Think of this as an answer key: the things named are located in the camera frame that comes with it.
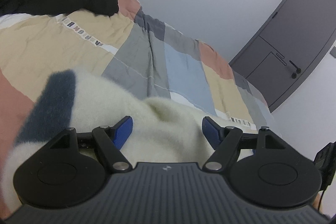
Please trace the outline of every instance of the screw head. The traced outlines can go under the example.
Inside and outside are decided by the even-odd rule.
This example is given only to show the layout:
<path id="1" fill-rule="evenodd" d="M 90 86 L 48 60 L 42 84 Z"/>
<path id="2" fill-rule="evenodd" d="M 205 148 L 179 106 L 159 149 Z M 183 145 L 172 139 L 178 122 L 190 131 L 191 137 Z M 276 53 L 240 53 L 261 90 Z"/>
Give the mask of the screw head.
<path id="1" fill-rule="evenodd" d="M 112 165 L 112 167 L 118 171 L 125 171 L 129 168 L 129 164 L 124 161 L 117 161 Z"/>
<path id="2" fill-rule="evenodd" d="M 222 168 L 222 165 L 216 161 L 209 161 L 206 163 L 205 168 L 211 171 L 217 171 Z"/>

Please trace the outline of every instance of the pink fabric patch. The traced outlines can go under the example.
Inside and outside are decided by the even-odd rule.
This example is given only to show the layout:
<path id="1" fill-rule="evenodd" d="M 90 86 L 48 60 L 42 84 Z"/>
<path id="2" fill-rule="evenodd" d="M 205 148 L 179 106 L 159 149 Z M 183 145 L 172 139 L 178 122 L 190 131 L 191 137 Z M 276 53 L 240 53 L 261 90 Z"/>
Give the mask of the pink fabric patch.
<path id="1" fill-rule="evenodd" d="M 0 173 L 16 135 L 32 107 L 33 102 L 16 90 L 0 70 Z M 0 218 L 6 218 L 9 214 L 0 193 Z"/>
<path id="2" fill-rule="evenodd" d="M 219 77 L 222 79 L 235 78 L 229 63 L 208 44 L 199 41 L 199 53 L 201 55 L 201 61 L 212 68 Z"/>
<path id="3" fill-rule="evenodd" d="M 125 17 L 134 21 L 135 16 L 141 8 L 138 0 L 118 0 L 119 12 Z"/>

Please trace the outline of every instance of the wall switch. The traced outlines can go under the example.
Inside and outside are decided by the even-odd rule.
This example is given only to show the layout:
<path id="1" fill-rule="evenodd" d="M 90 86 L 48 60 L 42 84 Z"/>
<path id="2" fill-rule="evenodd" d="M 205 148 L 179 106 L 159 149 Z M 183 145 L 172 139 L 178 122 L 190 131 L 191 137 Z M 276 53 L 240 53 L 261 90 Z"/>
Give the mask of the wall switch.
<path id="1" fill-rule="evenodd" d="M 330 54 L 336 58 L 336 47 L 333 47 L 330 51 Z"/>

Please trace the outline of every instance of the door frame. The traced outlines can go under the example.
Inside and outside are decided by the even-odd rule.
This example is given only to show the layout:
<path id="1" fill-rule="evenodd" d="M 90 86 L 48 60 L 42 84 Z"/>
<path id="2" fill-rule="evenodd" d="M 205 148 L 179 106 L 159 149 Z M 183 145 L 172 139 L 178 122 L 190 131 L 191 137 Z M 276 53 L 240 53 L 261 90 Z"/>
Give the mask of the door frame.
<path id="1" fill-rule="evenodd" d="M 260 33 L 265 29 L 268 23 L 272 20 L 272 17 L 280 10 L 280 8 L 284 5 L 286 0 L 282 0 L 278 7 L 274 10 L 271 16 L 266 20 L 266 22 L 261 26 L 261 28 L 256 32 L 256 34 L 249 40 L 249 42 L 240 50 L 240 52 L 230 61 L 229 65 L 233 66 L 241 54 L 252 44 L 252 42 L 260 35 Z M 315 59 L 310 63 L 308 68 L 298 75 L 298 79 L 268 108 L 270 112 L 276 110 L 306 79 L 307 77 L 313 72 L 313 70 L 317 67 L 317 65 L 321 62 L 323 57 L 328 53 L 332 45 L 336 40 L 336 25 L 333 34 L 330 36 L 327 43 L 315 57 Z"/>

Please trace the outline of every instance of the door knob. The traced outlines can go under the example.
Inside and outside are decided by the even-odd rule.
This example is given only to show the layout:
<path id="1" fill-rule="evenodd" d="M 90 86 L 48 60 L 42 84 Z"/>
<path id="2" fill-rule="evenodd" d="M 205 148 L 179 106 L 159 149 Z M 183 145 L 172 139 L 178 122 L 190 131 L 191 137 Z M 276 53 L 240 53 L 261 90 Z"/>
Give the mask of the door knob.
<path id="1" fill-rule="evenodd" d="M 296 68 L 296 73 L 301 73 L 301 69 L 297 66 L 297 65 L 295 65 L 292 61 L 290 61 L 289 60 L 289 62 Z"/>

